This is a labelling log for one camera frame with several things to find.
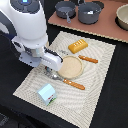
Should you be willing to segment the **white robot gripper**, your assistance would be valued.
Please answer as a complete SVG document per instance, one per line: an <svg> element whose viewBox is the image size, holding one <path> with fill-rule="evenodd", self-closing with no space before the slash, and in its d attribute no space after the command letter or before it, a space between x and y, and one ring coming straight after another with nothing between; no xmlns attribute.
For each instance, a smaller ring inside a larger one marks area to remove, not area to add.
<svg viewBox="0 0 128 128"><path fill-rule="evenodd" d="M46 47L47 37L43 39L27 40L15 36L12 43L20 53L19 60L32 67L43 64L55 71L62 67L63 59L56 52Z"/></svg>

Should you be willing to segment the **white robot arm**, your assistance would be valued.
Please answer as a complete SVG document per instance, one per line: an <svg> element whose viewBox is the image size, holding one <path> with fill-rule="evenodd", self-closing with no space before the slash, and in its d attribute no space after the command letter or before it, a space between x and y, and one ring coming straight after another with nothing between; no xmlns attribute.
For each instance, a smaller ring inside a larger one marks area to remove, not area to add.
<svg viewBox="0 0 128 128"><path fill-rule="evenodd" d="M46 19L39 0L0 0L0 31L11 37L19 60L37 67L43 64L55 71L63 59L47 48Z"/></svg>

